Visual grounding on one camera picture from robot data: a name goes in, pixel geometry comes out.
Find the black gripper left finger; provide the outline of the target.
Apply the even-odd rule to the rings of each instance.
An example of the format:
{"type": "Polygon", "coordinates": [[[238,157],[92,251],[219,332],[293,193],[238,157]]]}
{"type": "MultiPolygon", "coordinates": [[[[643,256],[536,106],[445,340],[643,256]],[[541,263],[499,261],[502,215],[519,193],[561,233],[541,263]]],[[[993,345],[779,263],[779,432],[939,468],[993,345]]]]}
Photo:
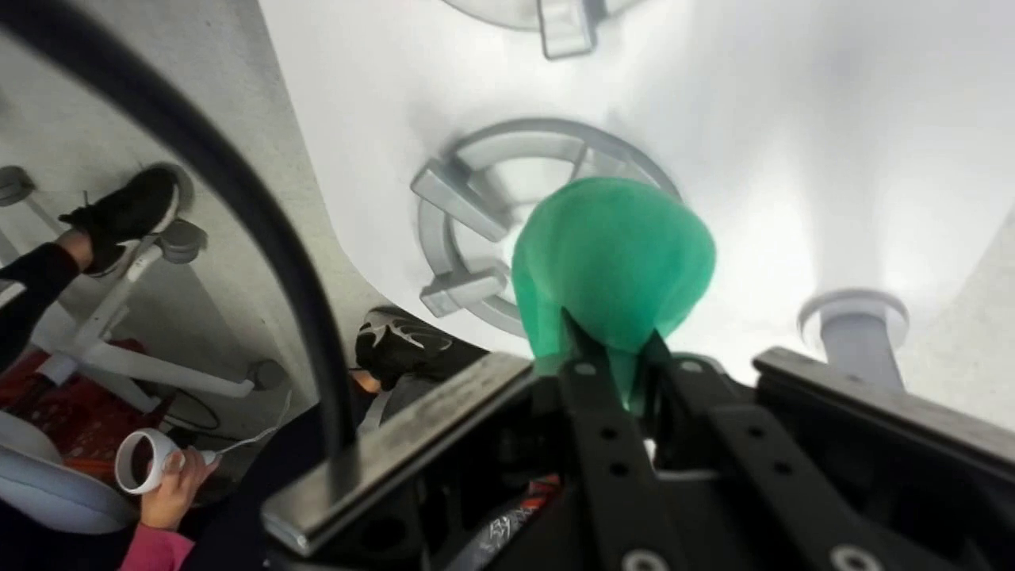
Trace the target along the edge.
{"type": "Polygon", "coordinates": [[[595,561],[603,571],[680,571],[671,519],[638,426],[616,392],[607,348],[570,314],[561,323],[567,357],[557,392],[595,561]]]}

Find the person hand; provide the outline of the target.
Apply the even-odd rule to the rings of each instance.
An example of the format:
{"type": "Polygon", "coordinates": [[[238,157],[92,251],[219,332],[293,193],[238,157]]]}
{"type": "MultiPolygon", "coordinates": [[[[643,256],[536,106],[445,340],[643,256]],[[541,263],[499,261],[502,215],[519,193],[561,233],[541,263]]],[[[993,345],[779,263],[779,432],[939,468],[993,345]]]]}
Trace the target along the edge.
{"type": "Polygon", "coordinates": [[[179,530],[208,477],[213,467],[195,447],[182,450],[161,483],[144,493],[138,522],[148,530],[179,530]]]}

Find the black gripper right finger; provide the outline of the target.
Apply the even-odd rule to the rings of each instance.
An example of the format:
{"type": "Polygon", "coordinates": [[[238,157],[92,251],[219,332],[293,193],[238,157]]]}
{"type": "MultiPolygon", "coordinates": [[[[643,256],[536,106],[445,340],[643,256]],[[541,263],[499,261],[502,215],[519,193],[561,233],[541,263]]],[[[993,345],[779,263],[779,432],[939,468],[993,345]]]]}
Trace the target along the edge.
{"type": "Polygon", "coordinates": [[[950,571],[914,540],[864,519],[801,452],[789,432],[696,354],[659,336],[641,348],[643,412],[669,473],[718,468],[763,518],[758,540],[795,571],[950,571]]]}

